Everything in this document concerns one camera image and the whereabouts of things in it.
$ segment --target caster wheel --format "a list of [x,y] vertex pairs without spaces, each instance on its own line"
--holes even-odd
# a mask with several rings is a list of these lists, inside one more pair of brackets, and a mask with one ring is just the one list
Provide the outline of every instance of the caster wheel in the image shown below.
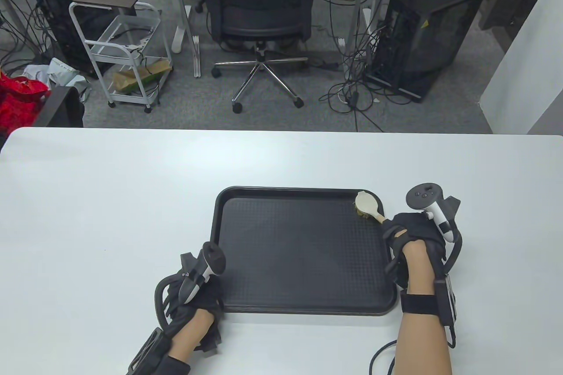
[[240,102],[235,102],[233,104],[233,113],[241,114],[242,110],[243,110],[243,104],[241,104]]

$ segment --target computer case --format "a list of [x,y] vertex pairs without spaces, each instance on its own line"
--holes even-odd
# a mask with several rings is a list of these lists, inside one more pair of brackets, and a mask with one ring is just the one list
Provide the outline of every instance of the computer case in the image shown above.
[[[73,0],[36,1],[64,55],[62,59],[77,70],[94,76],[90,59],[70,19],[69,5]],[[75,13],[86,38],[96,40],[115,18],[118,11],[77,7]],[[105,71],[110,66],[100,67],[100,69]]]
[[482,0],[390,0],[372,82],[421,102],[456,57]]

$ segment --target red bag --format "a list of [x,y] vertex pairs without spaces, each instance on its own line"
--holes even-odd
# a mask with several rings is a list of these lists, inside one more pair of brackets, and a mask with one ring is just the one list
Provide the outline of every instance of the red bag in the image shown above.
[[9,78],[0,72],[0,132],[10,134],[32,126],[49,95],[51,91],[43,82],[23,76]]

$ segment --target white desk leg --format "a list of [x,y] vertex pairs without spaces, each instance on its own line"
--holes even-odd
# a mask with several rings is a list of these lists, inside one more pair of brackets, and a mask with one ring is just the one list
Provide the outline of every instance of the white desk leg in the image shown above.
[[360,13],[360,7],[362,7],[362,0],[356,0],[354,3],[354,11],[352,12],[352,21],[350,22],[350,29],[348,30],[348,38],[346,38],[346,44],[344,45],[344,39],[339,38],[338,44],[340,48],[344,48],[344,57],[342,59],[342,67],[344,68],[344,79],[348,80],[350,76],[350,65],[352,64],[353,58],[350,58],[354,52],[354,47],[356,46],[355,38],[358,26],[358,15]]
[[[372,7],[370,9],[363,9],[362,14],[364,15],[364,22],[366,22],[366,30],[371,36],[372,33],[377,29],[377,25],[381,19],[381,3],[383,0],[372,0]],[[372,45],[376,45],[377,37],[370,39]]]
[[172,41],[172,52],[178,54],[182,51],[183,36],[187,33],[191,51],[194,56],[194,77],[201,76],[201,62],[199,57],[199,37],[191,35],[190,12],[191,6],[186,6],[183,0],[172,0],[175,9],[179,12],[179,22]]
[[185,18],[184,4],[183,0],[172,0],[174,8],[179,13],[178,27],[174,35],[174,40],[172,42],[172,52],[178,54],[182,51],[183,36],[186,33],[187,19]]

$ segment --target floor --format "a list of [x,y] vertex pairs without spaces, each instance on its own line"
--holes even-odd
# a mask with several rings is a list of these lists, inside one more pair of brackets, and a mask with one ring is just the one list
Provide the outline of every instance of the floor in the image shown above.
[[[176,15],[171,0],[143,0],[163,11],[163,26],[171,40]],[[196,0],[186,0],[193,4]],[[307,55],[324,60],[338,61],[338,53],[326,28],[330,26],[328,3],[316,0],[313,9],[315,25],[311,39],[306,43]],[[351,19],[351,7],[333,7],[334,35],[345,36]],[[205,13],[193,15],[193,29],[201,40],[202,77],[193,78],[191,52],[175,55],[175,70],[161,94],[161,105],[151,114],[143,113],[142,106],[118,104],[110,109],[97,83],[86,102],[86,127],[130,128],[185,128],[228,130],[304,130],[354,131],[353,114],[338,114],[318,98],[330,86],[343,81],[342,73],[317,68],[279,68],[282,76],[305,101],[296,109],[293,103],[267,75],[259,74],[242,98],[242,114],[233,114],[230,98],[244,81],[248,69],[229,69],[214,79],[210,75],[215,61],[237,59],[237,55],[219,49],[209,36]],[[427,99],[421,104],[398,106],[376,98],[366,115],[384,131],[389,132],[444,132],[490,133],[490,128],[478,105],[480,95],[503,57],[503,51],[489,31],[480,31],[478,17],[467,34],[456,60],[435,83]],[[358,90],[360,106],[368,106],[372,97]],[[338,108],[338,99],[333,103]],[[357,116],[359,131],[378,131],[364,116]]]

